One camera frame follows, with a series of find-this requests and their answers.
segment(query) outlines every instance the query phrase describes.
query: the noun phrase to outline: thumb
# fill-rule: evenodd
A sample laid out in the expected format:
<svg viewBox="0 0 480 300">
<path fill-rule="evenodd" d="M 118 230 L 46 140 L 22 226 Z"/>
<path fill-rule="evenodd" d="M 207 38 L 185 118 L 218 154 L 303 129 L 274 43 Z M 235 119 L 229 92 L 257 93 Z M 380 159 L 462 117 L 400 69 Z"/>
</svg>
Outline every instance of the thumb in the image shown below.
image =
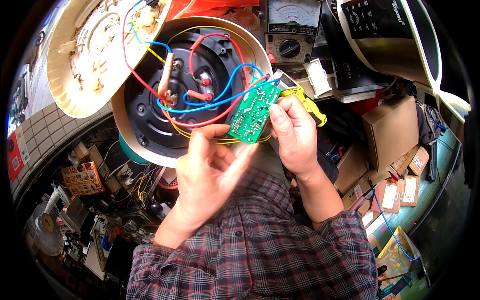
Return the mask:
<svg viewBox="0 0 480 300">
<path fill-rule="evenodd" d="M 270 107 L 270 120 L 279 143 L 289 145 L 296 143 L 297 136 L 293 130 L 292 120 L 290 120 L 283 108 L 277 104 L 272 104 Z"/>
<path fill-rule="evenodd" d="M 250 159 L 258 148 L 258 143 L 250 144 L 240 150 L 237 158 L 230 164 L 230 167 L 223 173 L 222 185 L 227 189 L 234 188 L 240 177 L 248 168 Z"/>
</svg>

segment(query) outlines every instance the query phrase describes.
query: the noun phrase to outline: multimeter knob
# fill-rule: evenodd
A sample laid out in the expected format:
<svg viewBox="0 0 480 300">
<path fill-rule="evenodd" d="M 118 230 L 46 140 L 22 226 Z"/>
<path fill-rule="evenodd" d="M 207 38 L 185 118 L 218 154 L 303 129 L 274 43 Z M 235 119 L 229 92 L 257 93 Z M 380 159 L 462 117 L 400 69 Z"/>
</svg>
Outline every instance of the multimeter knob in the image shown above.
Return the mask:
<svg viewBox="0 0 480 300">
<path fill-rule="evenodd" d="M 294 39 L 286 39 L 280 44 L 278 53 L 281 57 L 291 59 L 300 53 L 300 44 Z"/>
</svg>

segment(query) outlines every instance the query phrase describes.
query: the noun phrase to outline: red wire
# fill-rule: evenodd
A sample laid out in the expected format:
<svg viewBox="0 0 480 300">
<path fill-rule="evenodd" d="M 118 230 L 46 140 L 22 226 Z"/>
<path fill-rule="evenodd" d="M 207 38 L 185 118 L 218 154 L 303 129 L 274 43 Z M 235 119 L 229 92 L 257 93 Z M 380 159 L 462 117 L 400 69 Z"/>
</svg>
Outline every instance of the red wire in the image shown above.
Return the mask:
<svg viewBox="0 0 480 300">
<path fill-rule="evenodd" d="M 144 87 L 146 87 L 150 92 L 152 92 L 152 94 L 154 94 L 155 97 L 165 100 L 165 97 L 161 97 L 151 86 L 149 86 L 145 81 L 143 81 L 143 79 L 140 78 L 140 76 L 138 76 L 135 70 L 133 70 L 132 67 L 127 62 L 127 53 L 125 52 L 125 24 L 127 23 L 127 16 L 130 13 L 130 11 L 131 9 L 127 11 L 127 13 L 125 14 L 125 18 L 123 19 L 122 40 L 121 40 L 121 43 L 123 46 L 123 59 L 125 60 L 125 64 L 127 65 L 127 68 L 130 69 L 132 74 L 138 79 L 138 81 L 140 81 L 141 84 L 144 85 Z"/>
<path fill-rule="evenodd" d="M 249 88 L 251 88 L 252 86 L 256 85 L 257 83 L 259 83 L 260 81 L 264 80 L 265 78 L 268 78 L 270 77 L 270 75 L 265 75 L 263 76 L 262 78 L 259 78 L 257 79 L 254 83 L 252 83 L 251 85 L 247 85 L 247 88 L 245 89 L 248 90 Z M 200 122 L 200 123 L 195 123 L 195 124 L 188 124 L 188 123 L 182 123 L 182 122 L 178 122 L 177 120 L 174 120 L 171 116 L 169 116 L 167 114 L 167 112 L 162 108 L 162 113 L 163 115 L 170 121 L 170 122 L 173 122 L 179 126 L 182 126 L 182 127 L 200 127 L 200 126 L 204 126 L 204 125 L 207 125 L 207 124 L 210 124 L 210 123 L 213 123 L 219 119 L 221 119 L 222 117 L 224 117 L 229 111 L 232 110 L 232 108 L 235 107 L 235 105 L 237 104 L 237 102 L 240 101 L 240 99 L 242 99 L 243 95 L 241 96 L 238 96 L 233 102 L 232 104 L 224 111 L 222 112 L 221 114 L 219 114 L 218 116 L 216 116 L 215 118 L 213 119 L 210 119 L 210 120 L 207 120 L 207 121 L 203 121 L 203 122 Z"/>
<path fill-rule="evenodd" d="M 235 46 L 235 48 L 237 49 L 237 52 L 238 52 L 238 55 L 240 57 L 240 61 L 241 63 L 245 63 L 245 60 L 243 60 L 243 55 L 241 53 L 241 50 L 240 50 L 240 47 L 239 45 L 237 45 L 237 43 L 235 43 L 235 41 L 229 37 L 229 36 L 226 36 L 226 35 L 223 35 L 221 33 L 209 33 L 207 35 L 204 35 L 202 37 L 202 40 L 205 39 L 206 37 L 209 37 L 209 36 L 221 36 L 221 37 L 224 37 L 226 39 L 228 39 L 232 44 L 233 46 Z M 188 58 L 188 64 L 189 64 L 189 68 L 190 68 L 190 74 L 193 75 L 193 52 L 194 52 L 194 49 L 190 50 L 190 56 Z M 247 68 L 245 66 L 243 66 L 243 74 L 245 75 L 245 82 L 247 83 L 247 86 L 248 86 L 248 78 L 247 78 Z"/>
</svg>

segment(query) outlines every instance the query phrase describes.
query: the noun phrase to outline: beige plastic lid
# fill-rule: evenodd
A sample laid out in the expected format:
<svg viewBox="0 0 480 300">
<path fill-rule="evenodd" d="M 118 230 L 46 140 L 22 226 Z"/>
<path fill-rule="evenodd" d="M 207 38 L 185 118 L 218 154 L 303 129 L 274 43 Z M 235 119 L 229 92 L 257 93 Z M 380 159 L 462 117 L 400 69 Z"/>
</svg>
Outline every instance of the beige plastic lid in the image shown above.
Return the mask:
<svg viewBox="0 0 480 300">
<path fill-rule="evenodd" d="M 136 2 L 111 0 L 105 5 L 103 0 L 71 0 L 65 8 L 47 54 L 48 87 L 65 114 L 79 119 L 91 116 L 127 80 L 131 71 L 124 62 L 122 26 L 125 14 Z M 171 2 L 160 0 L 150 7 L 142 1 L 135 7 L 139 12 L 134 19 L 144 40 L 152 41 L 158 36 Z M 130 29 L 127 18 L 125 52 L 129 65 L 135 68 L 147 49 Z"/>
</svg>

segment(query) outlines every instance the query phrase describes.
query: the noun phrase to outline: brand logo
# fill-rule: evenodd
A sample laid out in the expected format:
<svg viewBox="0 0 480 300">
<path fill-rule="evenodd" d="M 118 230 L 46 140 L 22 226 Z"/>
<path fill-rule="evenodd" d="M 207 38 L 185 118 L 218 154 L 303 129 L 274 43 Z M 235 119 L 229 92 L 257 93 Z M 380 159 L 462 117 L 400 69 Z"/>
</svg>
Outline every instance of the brand logo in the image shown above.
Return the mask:
<svg viewBox="0 0 480 300">
<path fill-rule="evenodd" d="M 398 22 L 402 23 L 402 25 L 405 26 L 405 22 L 402 20 L 402 17 L 400 16 L 400 13 L 398 12 L 398 4 L 396 3 L 395 0 L 393 0 L 392 6 L 393 6 L 393 11 L 396 14 L 396 18 L 398 19 Z"/>
</svg>

